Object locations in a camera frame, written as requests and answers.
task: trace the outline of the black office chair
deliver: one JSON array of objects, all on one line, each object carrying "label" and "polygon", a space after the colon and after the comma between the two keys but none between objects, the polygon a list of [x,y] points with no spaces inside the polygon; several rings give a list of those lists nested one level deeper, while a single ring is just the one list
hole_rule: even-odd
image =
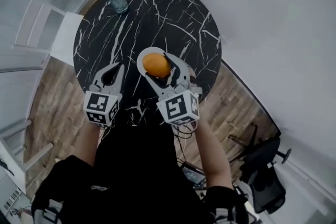
[{"label": "black office chair", "polygon": [[279,181],[274,167],[265,166],[244,182],[251,188],[253,207],[257,214],[265,210],[269,214],[274,213],[286,201],[286,190]]},{"label": "black office chair", "polygon": [[269,168],[268,165],[272,164],[277,154],[283,158],[282,163],[285,163],[291,149],[286,154],[279,152],[280,138],[278,137],[254,145],[258,126],[252,125],[254,132],[247,146],[241,143],[237,137],[229,136],[230,139],[245,148],[230,163],[244,157],[244,164],[240,167],[242,171],[240,180],[251,188],[255,212],[259,214],[266,210],[271,214],[285,203],[286,190],[280,183],[273,166]]},{"label": "black office chair", "polygon": [[285,163],[285,161],[289,157],[289,154],[291,153],[291,148],[287,150],[287,153],[285,154],[282,152],[279,152],[278,151],[278,148],[280,145],[279,137],[269,138],[265,141],[261,141],[257,145],[254,145],[256,135],[258,132],[258,126],[253,123],[251,125],[254,126],[254,131],[253,131],[252,138],[248,145],[244,145],[235,135],[229,135],[229,139],[233,140],[235,143],[245,148],[244,151],[240,153],[238,156],[236,156],[235,158],[233,158],[230,161],[230,163],[234,162],[237,159],[245,157],[244,158],[245,163],[251,162],[255,158],[258,158],[260,159],[260,161],[262,161],[262,159],[264,160],[262,163],[268,164],[273,161],[276,154],[278,154],[280,157],[283,158],[282,164]]},{"label": "black office chair", "polygon": [[[239,187],[233,184],[233,188],[235,189],[236,192],[238,192],[239,195],[244,196],[246,201],[248,201],[247,196],[248,194],[244,193],[243,190]],[[248,224],[262,224],[261,219],[257,219],[254,216],[254,213],[249,211],[249,209],[246,207],[246,211],[248,213]]]}]

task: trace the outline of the chair leg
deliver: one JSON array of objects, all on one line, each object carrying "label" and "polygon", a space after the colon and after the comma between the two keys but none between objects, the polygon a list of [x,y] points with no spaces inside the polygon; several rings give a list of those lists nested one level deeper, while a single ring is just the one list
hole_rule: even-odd
[{"label": "chair leg", "polygon": [[290,153],[292,152],[292,149],[290,148],[289,150],[287,150],[287,152],[284,154],[280,151],[277,151],[277,154],[282,157],[282,163],[281,164],[284,164],[286,162],[286,160],[288,159]]},{"label": "chair leg", "polygon": [[231,161],[229,161],[229,163],[232,163],[232,162],[234,162],[234,161],[237,160],[237,159],[240,159],[240,158],[242,158],[242,157],[245,157],[246,154],[247,154],[247,152],[246,152],[246,151],[243,151],[243,152],[240,153],[237,157],[234,157]]},{"label": "chair leg", "polygon": [[229,135],[229,139],[231,139],[233,142],[237,143],[238,145],[242,146],[242,147],[247,147],[246,145],[244,145],[238,137],[236,137],[235,135],[233,134],[230,134]]},{"label": "chair leg", "polygon": [[18,146],[16,149],[13,150],[13,154],[15,156],[19,155],[21,152],[25,151],[27,148],[26,146]]},{"label": "chair leg", "polygon": [[52,143],[49,143],[44,148],[42,148],[35,156],[33,156],[25,165],[24,168],[27,171],[31,168],[40,158],[42,158],[51,148],[53,147]]},{"label": "chair leg", "polygon": [[258,126],[254,123],[252,123],[251,125],[254,126],[254,130],[253,130],[253,135],[252,135],[252,138],[250,140],[250,143],[248,144],[248,147],[253,147],[254,146],[254,142],[256,140],[256,136],[257,136],[257,132],[258,132]]},{"label": "chair leg", "polygon": [[46,166],[43,166],[43,169],[38,173],[37,176],[34,177],[34,179],[29,183],[29,185],[26,187],[26,190],[36,181],[36,179],[44,172],[46,169]]}]

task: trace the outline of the round table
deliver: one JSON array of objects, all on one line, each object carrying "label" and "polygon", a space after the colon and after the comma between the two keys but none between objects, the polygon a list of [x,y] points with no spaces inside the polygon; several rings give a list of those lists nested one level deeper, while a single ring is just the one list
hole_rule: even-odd
[{"label": "round table", "polygon": [[159,125],[157,95],[140,75],[136,60],[147,47],[159,47],[189,64],[202,87],[202,99],[215,83],[222,56],[214,19],[199,0],[128,0],[129,12],[116,14],[97,0],[84,16],[75,39],[73,60],[83,91],[97,71],[114,62],[125,65],[118,124]]}]

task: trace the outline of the fiducial marker cube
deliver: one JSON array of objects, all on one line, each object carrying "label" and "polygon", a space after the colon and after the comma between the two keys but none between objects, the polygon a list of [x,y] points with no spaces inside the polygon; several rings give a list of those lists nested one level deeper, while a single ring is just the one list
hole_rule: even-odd
[{"label": "fiducial marker cube", "polygon": [[100,126],[111,126],[119,110],[119,99],[117,95],[86,91],[83,107],[89,121]]},{"label": "fiducial marker cube", "polygon": [[198,96],[190,90],[177,93],[156,103],[166,123],[183,125],[200,119]]}]

